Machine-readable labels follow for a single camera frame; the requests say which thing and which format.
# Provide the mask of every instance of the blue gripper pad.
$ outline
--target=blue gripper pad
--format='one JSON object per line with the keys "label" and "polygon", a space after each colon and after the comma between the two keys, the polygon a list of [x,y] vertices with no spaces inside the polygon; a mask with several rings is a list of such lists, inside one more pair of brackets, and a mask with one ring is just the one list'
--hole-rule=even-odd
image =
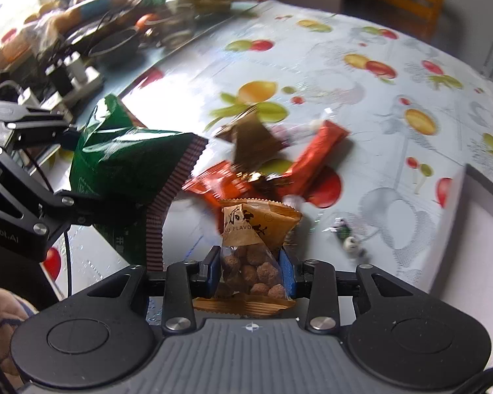
{"label": "blue gripper pad", "polygon": [[294,268],[290,263],[287,252],[282,247],[280,250],[279,265],[283,274],[283,286],[289,298],[296,297],[296,280],[294,278]]}

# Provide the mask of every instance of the brown paper label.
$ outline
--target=brown paper label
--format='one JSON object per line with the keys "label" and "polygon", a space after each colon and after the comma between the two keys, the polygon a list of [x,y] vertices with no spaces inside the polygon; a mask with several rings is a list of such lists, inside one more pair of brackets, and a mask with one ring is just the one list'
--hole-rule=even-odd
{"label": "brown paper label", "polygon": [[263,243],[250,224],[253,214],[243,212],[243,205],[224,208],[223,246],[248,246]]}
{"label": "brown paper label", "polygon": [[252,199],[226,202],[234,205],[223,209],[223,246],[264,243],[271,252],[276,252],[287,232],[301,219],[300,212],[277,202]]}

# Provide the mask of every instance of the brown wrapper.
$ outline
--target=brown wrapper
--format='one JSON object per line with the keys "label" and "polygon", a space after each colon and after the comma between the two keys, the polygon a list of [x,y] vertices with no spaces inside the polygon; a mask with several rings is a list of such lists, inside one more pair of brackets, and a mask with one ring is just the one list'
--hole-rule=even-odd
{"label": "brown wrapper", "polygon": [[242,171],[253,171],[283,148],[280,140],[259,121],[255,106],[222,127],[214,137],[232,142],[233,165]]}
{"label": "brown wrapper", "polygon": [[276,299],[244,293],[236,293],[231,298],[195,298],[193,300],[193,307],[200,311],[237,314],[252,318],[270,317],[284,309],[292,308],[295,304],[296,301],[292,299]]}
{"label": "brown wrapper", "polygon": [[300,221],[301,213],[282,203],[240,198],[222,200],[223,246],[264,243],[276,256],[285,236]]}

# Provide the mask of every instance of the table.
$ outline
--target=table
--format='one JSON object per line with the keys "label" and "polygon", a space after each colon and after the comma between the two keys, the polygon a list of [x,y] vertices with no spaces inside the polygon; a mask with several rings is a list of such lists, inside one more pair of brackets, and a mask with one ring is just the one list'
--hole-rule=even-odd
{"label": "table", "polygon": [[[205,131],[211,111],[229,106],[243,88],[275,104],[284,125],[330,119],[344,126],[351,135],[309,197],[315,204],[303,206],[296,252],[341,271],[370,262],[416,285],[453,176],[468,162],[493,181],[493,84],[433,47],[367,21],[273,0],[253,11],[256,17],[234,19],[156,65],[164,76],[127,89],[124,103],[150,128],[211,137],[230,120]],[[309,140],[283,150],[276,163],[296,159]],[[194,174],[230,151],[211,139]],[[365,257],[350,259],[324,232],[336,217],[348,220]],[[92,228],[71,237],[72,253],[94,242],[88,262],[111,249]],[[163,229],[165,264],[202,259],[220,243],[205,204],[180,195]],[[117,255],[110,259],[99,276],[124,266]]]}

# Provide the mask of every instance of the white wall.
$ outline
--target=white wall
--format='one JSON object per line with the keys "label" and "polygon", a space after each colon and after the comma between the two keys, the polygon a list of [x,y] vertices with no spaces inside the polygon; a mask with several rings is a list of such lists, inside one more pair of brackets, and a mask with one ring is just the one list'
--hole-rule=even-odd
{"label": "white wall", "polygon": [[480,70],[493,39],[493,0],[445,0],[432,44]]}

